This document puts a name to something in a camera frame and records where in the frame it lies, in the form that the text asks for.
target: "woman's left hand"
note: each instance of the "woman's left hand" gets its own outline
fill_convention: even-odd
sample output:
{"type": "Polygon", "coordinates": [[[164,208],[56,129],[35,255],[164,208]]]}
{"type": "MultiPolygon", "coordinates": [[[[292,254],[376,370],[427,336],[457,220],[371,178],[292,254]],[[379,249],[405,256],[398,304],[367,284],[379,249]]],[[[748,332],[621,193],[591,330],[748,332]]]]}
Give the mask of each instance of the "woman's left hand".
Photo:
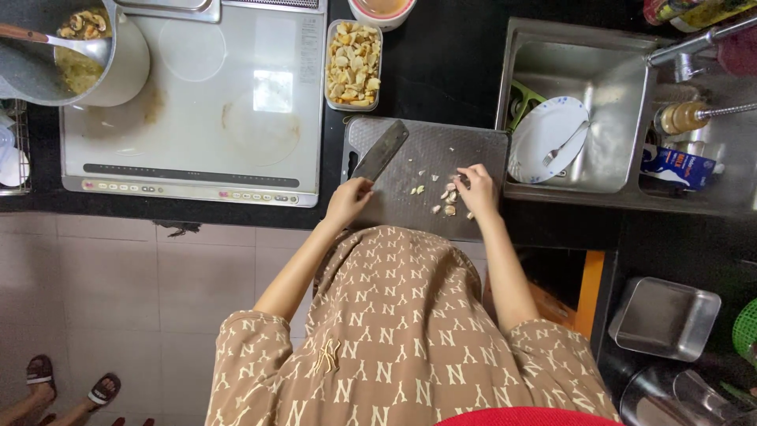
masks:
{"type": "Polygon", "coordinates": [[[343,230],[360,214],[373,196],[373,182],[365,177],[358,177],[344,182],[334,191],[324,222],[338,230],[343,230]]]}

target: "green colander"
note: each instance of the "green colander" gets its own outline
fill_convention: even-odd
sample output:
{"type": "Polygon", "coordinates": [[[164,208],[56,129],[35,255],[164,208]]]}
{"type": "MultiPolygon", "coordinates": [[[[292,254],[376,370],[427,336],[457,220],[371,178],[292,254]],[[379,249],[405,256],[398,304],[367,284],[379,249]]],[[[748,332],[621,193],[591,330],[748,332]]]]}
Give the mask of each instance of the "green colander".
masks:
{"type": "Polygon", "coordinates": [[[749,346],[757,341],[757,299],[751,301],[736,318],[732,338],[736,352],[747,361],[755,364],[749,346]]]}

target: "white cooktop surface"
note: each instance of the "white cooktop surface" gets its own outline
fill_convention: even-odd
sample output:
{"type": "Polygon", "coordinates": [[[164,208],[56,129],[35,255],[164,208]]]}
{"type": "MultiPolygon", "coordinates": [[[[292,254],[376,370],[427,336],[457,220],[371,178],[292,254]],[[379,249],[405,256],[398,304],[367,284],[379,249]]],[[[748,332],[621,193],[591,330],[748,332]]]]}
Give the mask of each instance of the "white cooktop surface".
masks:
{"type": "Polygon", "coordinates": [[[168,171],[130,180],[317,193],[322,14],[224,5],[220,24],[129,19],[150,48],[148,82],[124,105],[63,108],[65,175],[117,177],[101,164],[168,171]]]}

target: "fork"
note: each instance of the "fork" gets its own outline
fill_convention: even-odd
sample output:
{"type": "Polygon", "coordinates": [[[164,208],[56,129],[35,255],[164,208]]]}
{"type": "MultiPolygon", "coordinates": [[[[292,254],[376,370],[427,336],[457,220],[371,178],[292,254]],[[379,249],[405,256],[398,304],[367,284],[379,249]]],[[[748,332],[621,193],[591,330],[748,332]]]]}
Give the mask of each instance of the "fork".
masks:
{"type": "Polygon", "coordinates": [[[579,134],[582,130],[587,129],[589,125],[590,125],[589,120],[585,120],[583,123],[581,123],[581,125],[578,126],[578,129],[576,129],[575,132],[573,132],[573,134],[568,138],[568,140],[563,142],[561,146],[558,146],[557,149],[553,149],[552,151],[549,151],[547,155],[544,156],[544,160],[541,161],[541,164],[543,164],[544,167],[550,165],[552,160],[554,160],[555,157],[557,157],[557,155],[560,153],[560,151],[563,148],[565,148],[565,145],[568,145],[568,142],[572,141],[573,138],[575,138],[575,135],[579,134]]]}

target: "knife blade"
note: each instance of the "knife blade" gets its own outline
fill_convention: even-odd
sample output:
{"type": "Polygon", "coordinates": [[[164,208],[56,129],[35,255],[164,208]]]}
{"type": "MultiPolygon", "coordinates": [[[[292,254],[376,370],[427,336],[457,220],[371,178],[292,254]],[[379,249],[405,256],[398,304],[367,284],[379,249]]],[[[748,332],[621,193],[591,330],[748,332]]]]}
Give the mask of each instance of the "knife blade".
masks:
{"type": "Polygon", "coordinates": [[[410,131],[402,120],[395,121],[357,163],[352,177],[365,177],[376,182],[409,135],[410,131]]]}

